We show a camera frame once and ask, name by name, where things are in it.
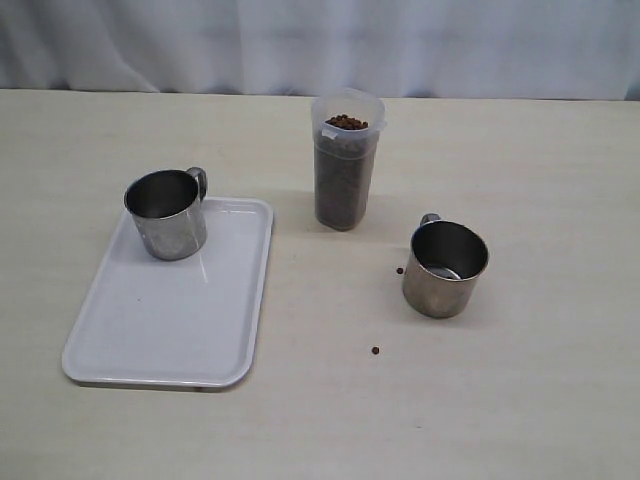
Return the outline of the steel mug with pellets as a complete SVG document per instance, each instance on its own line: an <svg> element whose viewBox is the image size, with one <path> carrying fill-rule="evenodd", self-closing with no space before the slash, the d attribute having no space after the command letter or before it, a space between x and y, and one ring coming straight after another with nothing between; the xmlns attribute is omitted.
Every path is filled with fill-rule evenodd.
<svg viewBox="0 0 640 480"><path fill-rule="evenodd" d="M127 188L124 206L151 256L176 261L204 246L207 189L207 174L199 167L151 172Z"/></svg>

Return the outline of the clear plastic tall container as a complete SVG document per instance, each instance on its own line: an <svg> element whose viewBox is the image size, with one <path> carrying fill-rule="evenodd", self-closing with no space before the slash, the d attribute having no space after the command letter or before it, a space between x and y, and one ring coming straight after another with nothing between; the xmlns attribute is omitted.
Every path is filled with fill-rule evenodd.
<svg viewBox="0 0 640 480"><path fill-rule="evenodd" d="M351 230L366 212L385 106L369 93L341 88L313 100L311 120L316 219Z"/></svg>

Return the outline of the white plastic tray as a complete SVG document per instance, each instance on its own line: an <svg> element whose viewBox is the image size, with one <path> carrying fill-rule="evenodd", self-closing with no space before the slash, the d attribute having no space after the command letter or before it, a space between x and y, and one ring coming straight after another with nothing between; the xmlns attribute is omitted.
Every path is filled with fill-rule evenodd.
<svg viewBox="0 0 640 480"><path fill-rule="evenodd" d="M194 255L149 255L122 213L64 347L77 383L224 389L255 352L274 211L208 197L208 240Z"/></svg>

